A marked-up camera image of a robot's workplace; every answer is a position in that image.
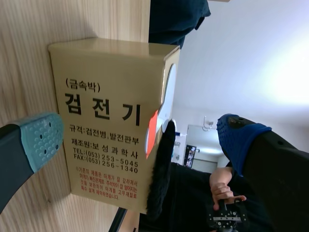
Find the hand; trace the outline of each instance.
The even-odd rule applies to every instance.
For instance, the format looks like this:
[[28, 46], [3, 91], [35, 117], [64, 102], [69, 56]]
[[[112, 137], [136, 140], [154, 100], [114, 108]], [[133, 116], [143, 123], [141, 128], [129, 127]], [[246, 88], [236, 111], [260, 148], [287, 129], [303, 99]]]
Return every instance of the hand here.
[[217, 183], [212, 185], [211, 193], [214, 202], [213, 209], [216, 211], [219, 210], [219, 204], [218, 204], [219, 200], [224, 200], [225, 204], [233, 204], [235, 199], [240, 199], [242, 201], [247, 200], [247, 198], [243, 195], [234, 197], [234, 193], [231, 191], [230, 187], [227, 186], [227, 184], [225, 183]]

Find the wooden surface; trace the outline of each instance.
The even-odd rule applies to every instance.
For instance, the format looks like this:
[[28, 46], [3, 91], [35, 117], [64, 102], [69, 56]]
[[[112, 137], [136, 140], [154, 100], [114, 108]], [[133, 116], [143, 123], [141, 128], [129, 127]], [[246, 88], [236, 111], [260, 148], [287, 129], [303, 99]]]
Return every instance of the wooden surface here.
[[[0, 0], [0, 126], [57, 111], [48, 44], [90, 37], [147, 42], [149, 10], [150, 0]], [[10, 200], [0, 232], [107, 232], [116, 211], [70, 194], [61, 148]], [[133, 219], [129, 212], [125, 225]]]

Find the black object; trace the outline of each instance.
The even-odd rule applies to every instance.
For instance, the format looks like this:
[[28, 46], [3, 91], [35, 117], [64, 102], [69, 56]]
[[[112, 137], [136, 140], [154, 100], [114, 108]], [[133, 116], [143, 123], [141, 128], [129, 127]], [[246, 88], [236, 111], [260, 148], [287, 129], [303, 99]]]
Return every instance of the black object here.
[[182, 48], [185, 36], [210, 14], [207, 0], [151, 0], [149, 42]]
[[243, 228], [248, 230], [249, 220], [244, 203], [239, 199], [235, 199], [234, 205], [234, 210], [228, 210], [224, 200], [220, 200], [219, 210], [214, 211], [211, 210], [212, 204], [207, 215], [208, 225], [218, 232], [236, 232], [237, 225], [242, 223]]
[[191, 146], [191, 145], [186, 146], [185, 154], [184, 154], [184, 158], [183, 158], [183, 165], [184, 166], [186, 166], [188, 168], [192, 168], [196, 149], [197, 149], [196, 146]]
[[[230, 125], [242, 128], [253, 123], [244, 118], [240, 121], [232, 119]], [[308, 167], [309, 154], [272, 131], [252, 142], [243, 176], [263, 201], [276, 231], [308, 231]]]
[[112, 225], [110, 229], [108, 230], [109, 232], [118, 232], [121, 224], [126, 216], [127, 209], [123, 208], [118, 208], [117, 213], [114, 217], [114, 220], [112, 221]]
[[33, 173], [21, 143], [20, 127], [9, 124], [0, 128], [0, 213]]

